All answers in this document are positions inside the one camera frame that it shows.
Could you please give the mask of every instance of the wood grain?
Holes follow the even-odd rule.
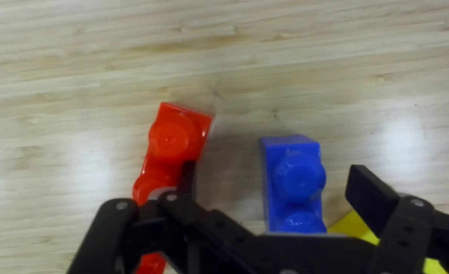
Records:
[[[449,0],[0,0],[0,272],[64,272],[159,101],[216,114],[198,200],[262,231],[261,135],[449,210]]]

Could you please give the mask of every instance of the blue block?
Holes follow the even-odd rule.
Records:
[[[270,231],[326,232],[321,191],[326,168],[320,143],[306,135],[261,138]]]

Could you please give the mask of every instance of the red plastic piece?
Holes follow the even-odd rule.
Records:
[[[149,129],[149,147],[142,175],[133,187],[134,200],[142,205],[156,188],[177,187],[184,161],[198,161],[212,124],[212,117],[163,101]],[[165,257],[143,255],[137,274],[163,274]]]

